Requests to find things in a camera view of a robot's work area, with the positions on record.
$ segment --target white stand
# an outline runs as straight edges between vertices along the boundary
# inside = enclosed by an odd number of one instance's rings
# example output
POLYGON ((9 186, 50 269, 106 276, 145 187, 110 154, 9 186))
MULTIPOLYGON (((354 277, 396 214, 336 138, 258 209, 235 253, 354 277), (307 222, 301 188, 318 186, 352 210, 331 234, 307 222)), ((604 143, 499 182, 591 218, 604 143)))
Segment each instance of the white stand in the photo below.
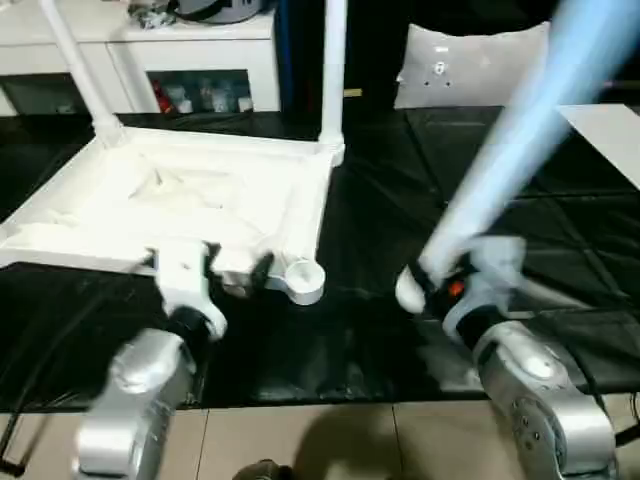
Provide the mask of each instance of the white stand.
POLYGON ((346 0, 327 4, 318 142, 124 127, 55 0, 40 4, 96 138, 0 226, 0 267, 31 262, 123 272, 150 250, 200 241, 221 245, 210 268, 226 285, 246 285, 270 251, 267 288, 301 305, 316 302, 325 281, 315 261, 320 225, 331 169, 344 154, 346 0))

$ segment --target tile floor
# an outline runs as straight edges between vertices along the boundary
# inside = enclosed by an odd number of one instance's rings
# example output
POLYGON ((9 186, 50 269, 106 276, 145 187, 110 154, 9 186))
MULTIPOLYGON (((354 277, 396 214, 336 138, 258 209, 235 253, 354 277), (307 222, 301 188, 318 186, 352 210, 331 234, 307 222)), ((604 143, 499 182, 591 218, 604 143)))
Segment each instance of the tile floor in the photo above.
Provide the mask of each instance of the tile floor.
MULTIPOLYGON (((607 403, 617 428, 632 424, 627 395, 607 403)), ((0 426, 6 420, 0 416, 0 426)), ((43 434, 23 478, 70 478, 80 421, 78 414, 24 416, 10 458, 43 434)), ((640 480, 640 442, 618 454, 625 478, 640 480)), ((231 480, 263 458, 293 466, 302 480, 523 479, 510 434, 486 402, 178 412, 159 479, 231 480)))

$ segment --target black table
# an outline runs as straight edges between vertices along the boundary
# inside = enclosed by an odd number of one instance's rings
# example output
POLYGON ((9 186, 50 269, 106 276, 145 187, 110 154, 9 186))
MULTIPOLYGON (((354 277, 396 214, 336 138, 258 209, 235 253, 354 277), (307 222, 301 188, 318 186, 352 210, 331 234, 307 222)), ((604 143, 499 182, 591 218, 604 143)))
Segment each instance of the black table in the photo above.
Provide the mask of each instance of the black table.
MULTIPOLYGON (((438 222, 499 110, 347 111, 345 162, 334 170, 318 261, 325 295, 298 307, 278 292, 250 302, 216 291, 229 320, 187 407, 482 398, 465 352, 438 322, 393 298, 397 274, 438 222)), ((313 139, 312 119, 279 114, 124 117, 128 125, 313 139)), ((0 215, 5 219, 91 138, 83 117, 0 119, 0 215)), ((581 352, 603 392, 640 389, 640 197, 579 136, 570 137, 494 227, 528 240, 526 274, 591 305, 586 311, 518 297, 527 325, 581 352)), ((30 410, 74 410, 101 388, 118 347, 165 324, 150 278, 41 265, 0 271, 0 409, 48 342, 109 292, 50 362, 30 410)))

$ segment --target orange light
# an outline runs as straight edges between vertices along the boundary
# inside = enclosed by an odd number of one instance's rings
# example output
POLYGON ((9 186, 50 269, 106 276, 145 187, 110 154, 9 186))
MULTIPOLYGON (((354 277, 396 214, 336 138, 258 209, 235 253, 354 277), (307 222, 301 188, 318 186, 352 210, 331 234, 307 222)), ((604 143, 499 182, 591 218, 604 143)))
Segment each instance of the orange light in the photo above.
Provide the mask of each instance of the orange light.
POLYGON ((457 297, 462 292, 464 292, 463 282, 458 280, 457 282, 453 282, 451 285, 449 285, 449 295, 451 295, 452 297, 457 297))

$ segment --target white pole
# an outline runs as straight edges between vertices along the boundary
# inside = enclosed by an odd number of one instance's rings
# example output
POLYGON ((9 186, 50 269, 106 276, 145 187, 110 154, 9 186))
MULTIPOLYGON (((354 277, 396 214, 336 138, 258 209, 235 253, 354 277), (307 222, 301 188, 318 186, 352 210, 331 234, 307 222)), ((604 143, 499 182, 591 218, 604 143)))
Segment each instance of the white pole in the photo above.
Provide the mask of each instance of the white pole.
POLYGON ((320 143, 342 146, 344 58, 347 39, 347 0, 326 0, 324 69, 322 78, 322 130, 320 143))
POLYGON ((40 0, 40 6, 53 30, 58 48, 67 61, 82 99, 91 113, 96 136, 107 147, 117 144, 122 136, 122 125, 104 101, 104 96, 92 77, 69 26, 60 15, 55 0, 40 0))
POLYGON ((640 33, 640 2, 568 0, 552 23, 544 75, 530 75, 500 117, 420 255, 435 283, 563 140, 569 124, 556 107, 592 101, 627 57, 640 33))

